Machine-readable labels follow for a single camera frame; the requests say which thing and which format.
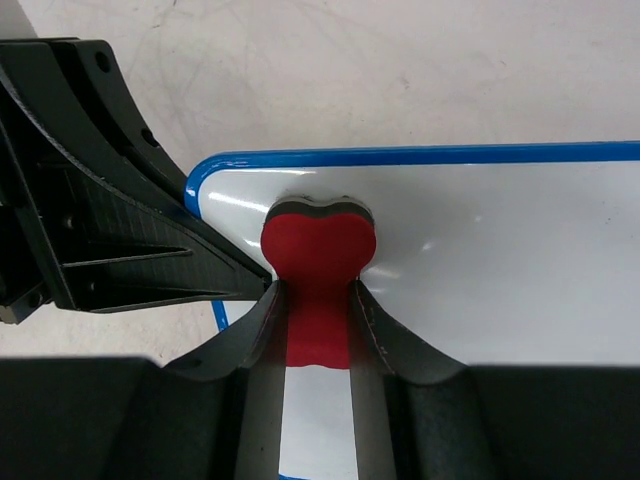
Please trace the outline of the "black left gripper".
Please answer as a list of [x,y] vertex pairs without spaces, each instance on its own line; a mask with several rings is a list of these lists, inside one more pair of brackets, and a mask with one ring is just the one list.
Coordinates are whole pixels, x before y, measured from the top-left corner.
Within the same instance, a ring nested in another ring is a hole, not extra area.
[[271,277],[187,209],[110,45],[1,44],[1,322],[256,300]]

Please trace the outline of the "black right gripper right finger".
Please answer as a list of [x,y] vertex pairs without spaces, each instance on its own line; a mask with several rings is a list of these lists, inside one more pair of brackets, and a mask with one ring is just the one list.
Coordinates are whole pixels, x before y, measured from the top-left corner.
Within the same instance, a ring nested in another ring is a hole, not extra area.
[[361,282],[348,345],[362,479],[635,479],[639,371],[465,365],[401,325]]

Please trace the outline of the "blue framed whiteboard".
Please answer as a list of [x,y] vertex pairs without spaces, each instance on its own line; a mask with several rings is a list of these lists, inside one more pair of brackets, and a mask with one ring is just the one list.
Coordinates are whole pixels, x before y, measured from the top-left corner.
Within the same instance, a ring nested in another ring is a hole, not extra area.
[[[260,237],[289,196],[370,210],[376,252],[355,282],[449,357],[639,371],[637,143],[231,152],[184,193],[276,280]],[[350,367],[290,367],[285,402],[285,471],[362,479]]]

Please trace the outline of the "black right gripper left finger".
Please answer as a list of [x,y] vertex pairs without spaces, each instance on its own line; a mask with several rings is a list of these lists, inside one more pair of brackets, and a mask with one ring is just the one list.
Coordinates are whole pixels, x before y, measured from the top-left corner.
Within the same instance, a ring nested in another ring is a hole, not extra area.
[[5,479],[275,479],[287,289],[165,366],[145,358],[1,363]]

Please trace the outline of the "red black whiteboard eraser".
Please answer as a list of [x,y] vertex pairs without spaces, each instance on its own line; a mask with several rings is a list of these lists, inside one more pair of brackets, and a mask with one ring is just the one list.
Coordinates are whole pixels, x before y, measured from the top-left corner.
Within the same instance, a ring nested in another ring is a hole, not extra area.
[[285,197],[268,211],[260,246],[287,289],[287,365],[347,370],[350,285],[377,247],[370,210],[349,197]]

